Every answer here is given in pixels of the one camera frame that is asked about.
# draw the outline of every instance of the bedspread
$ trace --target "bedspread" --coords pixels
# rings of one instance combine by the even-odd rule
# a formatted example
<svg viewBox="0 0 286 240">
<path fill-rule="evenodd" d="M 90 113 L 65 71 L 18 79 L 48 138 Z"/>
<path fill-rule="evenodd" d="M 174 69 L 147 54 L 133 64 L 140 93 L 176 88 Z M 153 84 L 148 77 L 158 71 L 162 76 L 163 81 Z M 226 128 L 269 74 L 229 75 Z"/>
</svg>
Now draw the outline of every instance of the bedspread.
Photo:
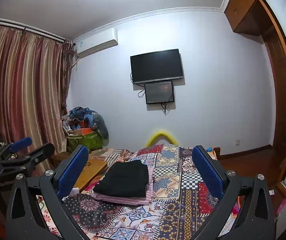
<svg viewBox="0 0 286 240">
<path fill-rule="evenodd" d="M 91 196 L 92 190 L 70 196 L 64 204 L 90 239 L 188 240 L 218 202 L 209 193 L 191 155 L 190 147 L 164 144 L 139 150 L 129 159 L 154 167 L 150 205 L 97 201 Z M 40 205 L 50 231 L 59 235 L 44 202 Z M 229 232 L 235 218 L 230 215 L 220 235 Z"/>
</svg>

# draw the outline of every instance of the blue gripper pad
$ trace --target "blue gripper pad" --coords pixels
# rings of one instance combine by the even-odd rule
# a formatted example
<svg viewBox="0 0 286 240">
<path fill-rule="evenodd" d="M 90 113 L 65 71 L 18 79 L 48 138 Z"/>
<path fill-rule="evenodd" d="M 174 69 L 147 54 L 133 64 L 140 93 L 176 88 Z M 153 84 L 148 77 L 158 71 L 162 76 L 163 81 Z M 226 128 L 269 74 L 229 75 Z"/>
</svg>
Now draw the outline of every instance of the blue gripper pad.
<svg viewBox="0 0 286 240">
<path fill-rule="evenodd" d="M 193 148 L 192 161 L 209 189 L 210 194 L 221 200 L 224 195 L 222 179 L 197 146 Z"/>
<path fill-rule="evenodd" d="M 65 160 L 68 161 L 69 163 L 64 168 L 64 171 L 58 178 L 56 194 L 59 197 L 59 199 L 67 197 L 70 194 L 85 164 L 88 161 L 89 151 L 85 146 L 80 145 L 71 154 L 71 158 L 72 160 L 70 159 Z"/>
<path fill-rule="evenodd" d="M 13 153 L 17 153 L 20 150 L 29 147 L 32 144 L 32 138 L 31 137 L 25 137 L 17 142 L 14 142 L 9 147 L 9 151 Z"/>
</svg>

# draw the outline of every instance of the curtain rod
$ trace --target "curtain rod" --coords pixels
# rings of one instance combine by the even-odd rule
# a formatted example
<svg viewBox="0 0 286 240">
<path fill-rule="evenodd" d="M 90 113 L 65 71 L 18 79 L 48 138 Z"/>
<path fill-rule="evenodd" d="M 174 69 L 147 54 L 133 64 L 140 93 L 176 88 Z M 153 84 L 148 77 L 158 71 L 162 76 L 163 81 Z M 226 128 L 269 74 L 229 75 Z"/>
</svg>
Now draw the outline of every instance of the curtain rod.
<svg viewBox="0 0 286 240">
<path fill-rule="evenodd" d="M 39 34 L 39 35 L 54 39 L 54 40 L 59 41 L 59 42 L 64 42 L 64 40 L 65 40 L 65 38 L 63 38 L 61 36 L 58 36 L 58 35 L 55 35 L 53 33 L 35 28 L 33 26 L 22 24 L 19 22 L 6 20 L 6 19 L 2 19 L 2 18 L 0 18 L 0 25 L 13 27 L 13 28 L 21 29 L 21 30 L 26 30 L 28 32 Z"/>
</svg>

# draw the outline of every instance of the yellow curved object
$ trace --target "yellow curved object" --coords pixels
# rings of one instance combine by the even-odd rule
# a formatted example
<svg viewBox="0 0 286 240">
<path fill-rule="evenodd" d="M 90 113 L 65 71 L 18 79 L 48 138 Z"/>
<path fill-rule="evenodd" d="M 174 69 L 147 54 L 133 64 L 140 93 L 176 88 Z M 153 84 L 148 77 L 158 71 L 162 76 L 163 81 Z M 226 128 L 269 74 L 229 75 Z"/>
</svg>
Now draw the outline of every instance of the yellow curved object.
<svg viewBox="0 0 286 240">
<path fill-rule="evenodd" d="M 173 138 L 172 135 L 170 135 L 168 132 L 166 131 L 158 131 L 155 134 L 153 134 L 150 139 L 148 140 L 147 144 L 145 145 L 145 147 L 150 147 L 153 145 L 153 142 L 155 141 L 156 138 L 160 137 L 160 136 L 164 136 L 167 141 L 171 144 L 174 145 L 179 145 L 178 142 Z"/>
</svg>

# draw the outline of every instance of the green bag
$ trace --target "green bag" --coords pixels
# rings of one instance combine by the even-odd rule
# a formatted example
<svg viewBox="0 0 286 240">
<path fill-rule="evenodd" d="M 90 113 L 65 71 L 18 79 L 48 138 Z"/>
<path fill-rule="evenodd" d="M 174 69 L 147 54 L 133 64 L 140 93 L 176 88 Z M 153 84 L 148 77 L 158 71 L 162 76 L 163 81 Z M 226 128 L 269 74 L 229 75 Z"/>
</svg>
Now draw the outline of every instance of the green bag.
<svg viewBox="0 0 286 240">
<path fill-rule="evenodd" d="M 76 147 L 82 144 L 84 145 L 89 152 L 92 150 L 101 149 L 102 139 L 99 136 L 98 132 L 93 131 L 91 133 L 85 134 L 85 135 L 72 135 L 66 138 L 66 151 L 73 152 Z"/>
</svg>

